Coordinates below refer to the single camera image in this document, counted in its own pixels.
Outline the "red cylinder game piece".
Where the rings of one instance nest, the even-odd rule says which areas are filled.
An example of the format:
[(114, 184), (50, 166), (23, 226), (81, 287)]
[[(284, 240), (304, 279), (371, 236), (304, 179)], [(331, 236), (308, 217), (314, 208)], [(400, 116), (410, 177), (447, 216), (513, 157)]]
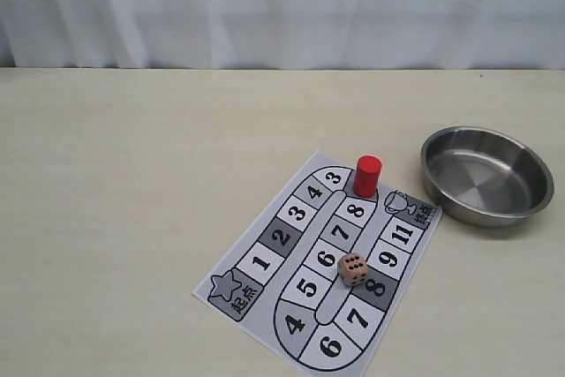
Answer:
[(358, 158), (353, 182), (353, 192), (362, 198), (371, 198), (377, 192), (382, 161), (374, 155)]

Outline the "wooden die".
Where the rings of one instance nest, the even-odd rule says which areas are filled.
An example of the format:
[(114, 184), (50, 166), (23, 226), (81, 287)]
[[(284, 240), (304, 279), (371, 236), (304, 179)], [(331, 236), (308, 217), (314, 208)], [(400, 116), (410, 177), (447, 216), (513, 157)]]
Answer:
[(346, 253), (337, 262), (337, 272), (343, 283), (353, 287), (362, 284), (368, 274), (365, 258), (360, 253)]

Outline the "paper game board sheet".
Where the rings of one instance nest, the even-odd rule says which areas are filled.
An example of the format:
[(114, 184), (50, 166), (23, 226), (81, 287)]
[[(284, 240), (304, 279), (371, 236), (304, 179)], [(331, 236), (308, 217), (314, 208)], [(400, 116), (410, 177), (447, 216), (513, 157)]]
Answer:
[[(353, 192), (355, 170), (313, 154), (194, 290), (312, 376), (361, 376), (441, 219), (441, 208), (385, 184)], [(337, 272), (360, 253), (365, 281)]]

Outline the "stainless steel round dish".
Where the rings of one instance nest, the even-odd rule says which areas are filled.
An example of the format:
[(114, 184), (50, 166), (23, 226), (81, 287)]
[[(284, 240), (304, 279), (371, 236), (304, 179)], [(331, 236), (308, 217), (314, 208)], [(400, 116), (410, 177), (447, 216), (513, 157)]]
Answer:
[(420, 149), (428, 197), (459, 222), (507, 228), (545, 209), (554, 196), (546, 163), (518, 139), (457, 125), (431, 134)]

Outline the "white curtain backdrop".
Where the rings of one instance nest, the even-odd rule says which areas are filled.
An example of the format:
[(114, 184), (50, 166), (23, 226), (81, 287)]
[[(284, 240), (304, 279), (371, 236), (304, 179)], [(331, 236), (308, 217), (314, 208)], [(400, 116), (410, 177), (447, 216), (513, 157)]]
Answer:
[(1, 0), (1, 62), (559, 70), (564, 0)]

